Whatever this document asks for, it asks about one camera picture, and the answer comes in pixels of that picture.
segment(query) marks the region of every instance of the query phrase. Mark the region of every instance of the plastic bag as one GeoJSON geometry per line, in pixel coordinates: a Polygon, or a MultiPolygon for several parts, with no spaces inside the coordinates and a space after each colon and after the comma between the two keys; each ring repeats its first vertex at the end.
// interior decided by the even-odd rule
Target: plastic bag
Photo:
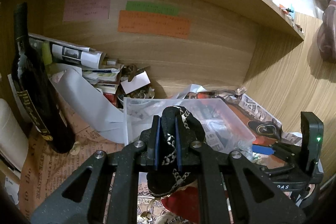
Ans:
{"type": "Polygon", "coordinates": [[[317,34],[317,46],[323,61],[336,63],[336,0],[331,0],[323,13],[323,23],[317,34]]]}

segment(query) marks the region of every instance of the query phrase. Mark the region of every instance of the wooden wall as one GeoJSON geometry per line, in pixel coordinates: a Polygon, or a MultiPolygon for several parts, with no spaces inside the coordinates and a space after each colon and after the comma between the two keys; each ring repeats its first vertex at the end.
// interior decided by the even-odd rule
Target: wooden wall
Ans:
{"type": "Polygon", "coordinates": [[[316,45],[322,21],[299,13],[295,19],[305,32],[304,42],[297,45],[288,36],[262,31],[245,85],[284,131],[300,132],[301,111],[312,111],[323,121],[321,161],[327,179],[336,171],[336,64],[323,62],[316,45]]]}
{"type": "Polygon", "coordinates": [[[244,82],[259,25],[200,0],[140,0],[171,4],[191,19],[188,39],[117,31],[128,0],[111,0],[108,20],[62,22],[64,0],[46,0],[43,35],[91,46],[123,63],[151,65],[148,74],[158,98],[186,85],[240,86],[244,82]]]}

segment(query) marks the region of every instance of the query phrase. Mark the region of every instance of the wine bottle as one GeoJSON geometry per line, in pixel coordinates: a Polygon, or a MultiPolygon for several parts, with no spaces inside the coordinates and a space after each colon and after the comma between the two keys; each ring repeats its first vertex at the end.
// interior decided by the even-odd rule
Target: wine bottle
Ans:
{"type": "Polygon", "coordinates": [[[14,11],[14,43],[12,79],[16,92],[50,147],[58,153],[67,153],[74,145],[75,136],[57,105],[56,91],[42,58],[29,44],[27,3],[18,4],[14,11]]]}

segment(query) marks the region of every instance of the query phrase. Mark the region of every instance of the red object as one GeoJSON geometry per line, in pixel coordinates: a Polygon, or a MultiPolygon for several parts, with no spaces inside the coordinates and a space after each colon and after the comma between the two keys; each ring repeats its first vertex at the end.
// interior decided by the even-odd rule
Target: red object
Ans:
{"type": "Polygon", "coordinates": [[[161,199],[161,202],[172,213],[199,224],[200,212],[196,187],[189,186],[185,190],[176,191],[170,197],[161,199]]]}
{"type": "Polygon", "coordinates": [[[112,93],[104,92],[103,95],[108,99],[115,107],[117,107],[117,96],[112,93]]]}

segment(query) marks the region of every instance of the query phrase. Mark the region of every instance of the red cloth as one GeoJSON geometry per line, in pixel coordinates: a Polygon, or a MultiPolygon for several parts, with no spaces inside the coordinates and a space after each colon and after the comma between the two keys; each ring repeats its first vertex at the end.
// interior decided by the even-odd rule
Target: red cloth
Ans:
{"type": "Polygon", "coordinates": [[[170,197],[161,199],[161,202],[172,213],[199,224],[200,213],[196,187],[189,186],[185,190],[176,191],[170,197]]]}

